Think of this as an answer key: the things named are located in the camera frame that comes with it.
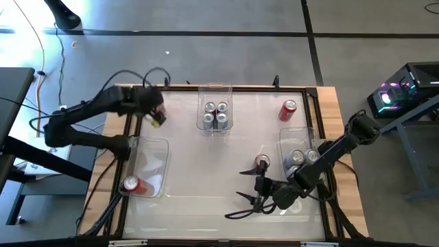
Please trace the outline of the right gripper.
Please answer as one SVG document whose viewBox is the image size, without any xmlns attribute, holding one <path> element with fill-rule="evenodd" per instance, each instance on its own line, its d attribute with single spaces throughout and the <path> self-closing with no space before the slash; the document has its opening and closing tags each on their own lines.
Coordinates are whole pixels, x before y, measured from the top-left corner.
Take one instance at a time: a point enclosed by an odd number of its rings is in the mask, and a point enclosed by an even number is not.
<svg viewBox="0 0 439 247">
<path fill-rule="evenodd" d="M 254 190 L 256 191 L 256 196 L 251 196 L 246 193 L 238 192 L 237 194 L 247 199 L 253 209 L 262 209 L 265 201 L 273 196 L 274 193 L 281 188 L 285 183 L 279 180 L 273 180 L 262 175 L 263 170 L 260 167 L 253 167 L 252 169 L 240 172 L 242 175 L 257 175 L 255 177 Z"/>
</svg>

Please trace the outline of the clear plastic bin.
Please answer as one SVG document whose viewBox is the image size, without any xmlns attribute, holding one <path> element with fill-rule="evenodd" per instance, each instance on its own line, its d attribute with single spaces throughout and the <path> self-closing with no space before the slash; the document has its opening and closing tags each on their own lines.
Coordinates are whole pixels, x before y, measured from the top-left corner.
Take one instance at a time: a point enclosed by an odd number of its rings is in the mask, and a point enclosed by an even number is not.
<svg viewBox="0 0 439 247">
<path fill-rule="evenodd" d="M 213 129 L 204 130 L 202 128 L 202 116 L 205 113 L 204 105 L 207 102 L 213 102 L 216 105 L 216 111 L 214 113 L 215 123 Z M 225 130 L 217 129 L 217 104 L 220 102 L 226 102 L 228 104 L 228 110 L 226 112 L 228 116 L 228 126 Z M 233 88 L 229 84 L 206 84 L 198 87 L 198 115 L 196 120 L 196 126 L 200 130 L 201 134 L 208 137 L 226 136 L 230 134 L 230 131 L 234 125 L 233 117 Z"/>
<path fill-rule="evenodd" d="M 278 155 L 281 162 L 281 171 L 285 175 L 286 169 L 283 167 L 283 159 L 289 152 L 292 150 L 301 150 L 304 153 L 309 149 L 317 150 L 323 143 L 324 139 L 315 137 L 315 131 L 313 128 L 294 127 L 281 129 L 278 140 Z M 299 168 L 302 166 L 310 165 L 303 162 L 303 164 L 299 165 Z"/>
<path fill-rule="evenodd" d="M 130 156 L 126 175 L 121 180 L 119 193 L 124 196 L 135 196 L 122 189 L 122 183 L 128 176 L 138 176 L 154 187 L 152 197 L 159 198 L 165 188 L 169 143 L 166 139 L 149 139 L 145 137 L 130 137 Z"/>
</svg>

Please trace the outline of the wooden table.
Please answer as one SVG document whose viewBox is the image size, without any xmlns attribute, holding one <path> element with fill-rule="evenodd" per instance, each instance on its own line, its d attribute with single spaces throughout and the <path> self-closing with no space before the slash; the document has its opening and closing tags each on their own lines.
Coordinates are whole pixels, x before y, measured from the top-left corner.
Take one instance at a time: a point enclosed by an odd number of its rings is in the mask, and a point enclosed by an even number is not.
<svg viewBox="0 0 439 247">
<path fill-rule="evenodd" d="M 311 89 L 316 93 L 313 98 L 307 95 L 311 107 L 311 122 L 314 126 L 321 125 L 322 131 L 330 139 L 341 135 L 343 131 L 343 119 L 337 99 L 337 93 L 333 86 L 317 86 Z M 138 134 L 141 131 L 141 120 L 138 117 L 117 117 L 113 113 L 107 114 L 104 124 L 104 134 L 119 134 L 121 132 Z M 96 159 L 93 175 L 88 186 L 86 199 L 91 199 L 85 207 L 82 221 L 78 224 L 78 233 L 82 234 L 98 219 L 99 214 L 105 209 L 112 198 L 111 187 L 116 183 L 120 175 L 126 173 L 126 164 L 114 164 L 104 171 L 112 160 L 112 154 L 102 153 Z M 369 236 L 364 210 L 361 204 L 357 177 L 354 173 L 352 159 L 349 154 L 344 155 L 335 164 L 333 179 L 337 183 L 337 199 L 341 210 L 345 213 L 353 226 L 364 236 Z"/>
</svg>

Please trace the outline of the black stand base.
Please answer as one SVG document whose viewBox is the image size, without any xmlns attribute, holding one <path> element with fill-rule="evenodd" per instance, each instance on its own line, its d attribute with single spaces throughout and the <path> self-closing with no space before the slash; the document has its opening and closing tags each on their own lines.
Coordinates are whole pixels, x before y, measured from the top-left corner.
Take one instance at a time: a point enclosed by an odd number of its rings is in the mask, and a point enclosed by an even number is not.
<svg viewBox="0 0 439 247">
<path fill-rule="evenodd" d="M 82 20 L 62 0 L 44 0 L 55 18 L 57 27 L 63 31 L 77 28 Z"/>
</svg>

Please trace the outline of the white papers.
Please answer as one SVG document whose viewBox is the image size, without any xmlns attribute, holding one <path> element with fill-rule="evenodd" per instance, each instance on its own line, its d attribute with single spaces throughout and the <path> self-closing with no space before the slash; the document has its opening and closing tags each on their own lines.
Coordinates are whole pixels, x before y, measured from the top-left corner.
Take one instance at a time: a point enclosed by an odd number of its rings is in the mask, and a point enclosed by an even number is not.
<svg viewBox="0 0 439 247">
<path fill-rule="evenodd" d="M 27 161 L 25 175 L 36 177 L 68 174 L 69 168 L 73 163 L 69 162 L 71 146 L 63 148 L 49 148 L 44 146 L 43 149 L 28 145 L 20 156 Z"/>
</svg>

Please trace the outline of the black desk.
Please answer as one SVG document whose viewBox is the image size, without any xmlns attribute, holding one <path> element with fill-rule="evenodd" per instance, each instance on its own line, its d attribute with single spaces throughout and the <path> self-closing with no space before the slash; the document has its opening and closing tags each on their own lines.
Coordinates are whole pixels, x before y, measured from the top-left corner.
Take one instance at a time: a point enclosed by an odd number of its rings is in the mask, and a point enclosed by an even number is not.
<svg viewBox="0 0 439 247">
<path fill-rule="evenodd" d="M 7 225 L 18 222 L 26 196 L 84 195 L 97 154 L 95 148 L 74 146 L 69 155 L 69 162 L 73 163 L 69 173 L 41 180 L 14 168 L 14 160 L 20 158 L 29 144 L 11 137 L 9 133 L 34 74 L 35 70 L 29 67 L 0 67 L 0 193 L 8 180 L 21 184 L 6 220 Z"/>
</svg>

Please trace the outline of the grey metal stand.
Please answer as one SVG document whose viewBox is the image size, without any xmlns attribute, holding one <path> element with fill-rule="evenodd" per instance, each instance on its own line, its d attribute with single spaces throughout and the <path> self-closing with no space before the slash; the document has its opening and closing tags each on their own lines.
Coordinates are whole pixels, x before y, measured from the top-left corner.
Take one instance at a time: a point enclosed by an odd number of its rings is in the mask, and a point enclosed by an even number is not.
<svg viewBox="0 0 439 247">
<path fill-rule="evenodd" d="M 439 198 L 439 186 L 430 185 L 430 165 L 439 164 L 439 121 L 420 118 L 439 109 L 439 95 L 428 99 L 381 129 L 381 134 L 397 131 L 412 167 L 418 189 L 408 193 L 406 200 Z"/>
</svg>

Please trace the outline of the black computer with coloured lights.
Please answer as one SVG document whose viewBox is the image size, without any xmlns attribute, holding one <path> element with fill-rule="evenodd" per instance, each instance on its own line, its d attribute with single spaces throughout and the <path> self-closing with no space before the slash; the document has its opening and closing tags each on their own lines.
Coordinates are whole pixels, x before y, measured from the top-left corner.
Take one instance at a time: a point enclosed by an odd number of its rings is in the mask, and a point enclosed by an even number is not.
<svg viewBox="0 0 439 247">
<path fill-rule="evenodd" d="M 438 94 L 439 62 L 408 62 L 381 83 L 367 102 L 375 119 L 392 119 Z"/>
</svg>

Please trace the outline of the black aluminium table frame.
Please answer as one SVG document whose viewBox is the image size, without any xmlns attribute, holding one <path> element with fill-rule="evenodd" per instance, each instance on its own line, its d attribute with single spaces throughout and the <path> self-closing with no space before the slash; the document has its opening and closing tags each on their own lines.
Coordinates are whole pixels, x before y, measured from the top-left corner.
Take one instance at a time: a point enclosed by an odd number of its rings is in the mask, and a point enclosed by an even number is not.
<svg viewBox="0 0 439 247">
<path fill-rule="evenodd" d="M 316 86 L 281 86 L 276 88 L 275 86 L 257 86 L 257 85 L 234 85 L 234 93 L 271 93 L 278 95 L 279 93 L 300 93 L 305 101 L 305 119 L 307 124 L 314 126 L 311 122 L 311 107 L 309 105 L 307 95 L 310 94 L 313 98 L 316 97 L 316 93 L 311 89 Z M 314 126 L 318 131 L 322 131 L 321 125 Z M 326 138 L 324 134 L 318 134 L 321 138 Z M 117 161 L 116 164 L 122 165 L 123 163 Z M 112 185 L 112 198 L 107 206 L 112 202 L 113 196 L 116 192 L 116 185 L 120 181 L 121 176 L 116 179 L 116 183 Z M 86 199 L 84 207 L 89 205 L 91 199 Z M 122 197 L 116 204 L 115 210 L 108 216 L 108 219 L 104 222 L 102 229 L 92 235 L 87 234 L 87 230 L 75 237 L 73 243 L 76 247 L 108 247 L 109 241 L 122 240 L 123 233 L 122 228 L 125 224 L 126 211 L 128 208 L 128 199 Z M 323 206 L 322 210 L 324 219 L 324 241 L 325 242 L 350 242 L 352 237 L 349 233 L 352 230 L 359 231 L 355 226 L 351 225 L 346 227 L 344 220 L 335 214 L 332 207 L 328 204 Z M 148 240 L 148 247 L 157 246 L 214 246 L 214 247 L 300 247 L 300 239 L 287 240 L 201 240 L 201 239 L 170 239 L 170 240 Z"/>
</svg>

